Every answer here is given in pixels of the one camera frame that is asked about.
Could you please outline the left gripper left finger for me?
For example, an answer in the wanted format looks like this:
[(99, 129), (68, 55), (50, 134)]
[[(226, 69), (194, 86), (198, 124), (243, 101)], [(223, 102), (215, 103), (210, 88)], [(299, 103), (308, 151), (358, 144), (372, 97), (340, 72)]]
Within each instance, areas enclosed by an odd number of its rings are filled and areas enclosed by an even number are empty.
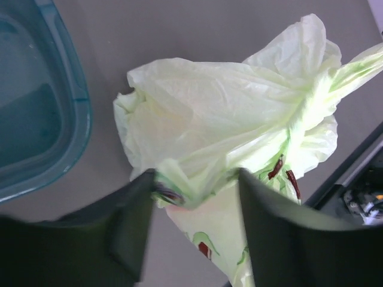
[(55, 221), (1, 216), (2, 286), (133, 286), (141, 280), (154, 170)]

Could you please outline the green plastic bag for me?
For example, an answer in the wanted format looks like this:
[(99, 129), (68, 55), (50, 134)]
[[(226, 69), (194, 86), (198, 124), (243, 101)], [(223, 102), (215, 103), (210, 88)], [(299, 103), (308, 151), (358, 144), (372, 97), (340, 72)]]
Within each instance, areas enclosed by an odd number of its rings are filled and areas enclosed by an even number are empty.
[(238, 170), (300, 202), (297, 180), (334, 153), (337, 104), (382, 71), (382, 45), (341, 58), (310, 14), (241, 63), (135, 68), (114, 100), (131, 178), (156, 170), (158, 207), (232, 286), (254, 285)]

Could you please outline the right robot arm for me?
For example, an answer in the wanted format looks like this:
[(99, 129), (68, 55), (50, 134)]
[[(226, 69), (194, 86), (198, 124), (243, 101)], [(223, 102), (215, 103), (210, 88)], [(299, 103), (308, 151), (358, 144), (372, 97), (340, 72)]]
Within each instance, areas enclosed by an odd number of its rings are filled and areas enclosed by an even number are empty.
[(305, 204), (353, 224), (382, 225), (382, 124)]

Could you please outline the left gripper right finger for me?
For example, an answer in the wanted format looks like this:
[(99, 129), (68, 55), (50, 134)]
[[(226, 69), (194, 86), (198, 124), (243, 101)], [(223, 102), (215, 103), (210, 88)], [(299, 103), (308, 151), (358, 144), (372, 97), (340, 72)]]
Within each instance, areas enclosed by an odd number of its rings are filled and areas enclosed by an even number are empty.
[(256, 286), (382, 286), (382, 227), (299, 205), (239, 170)]

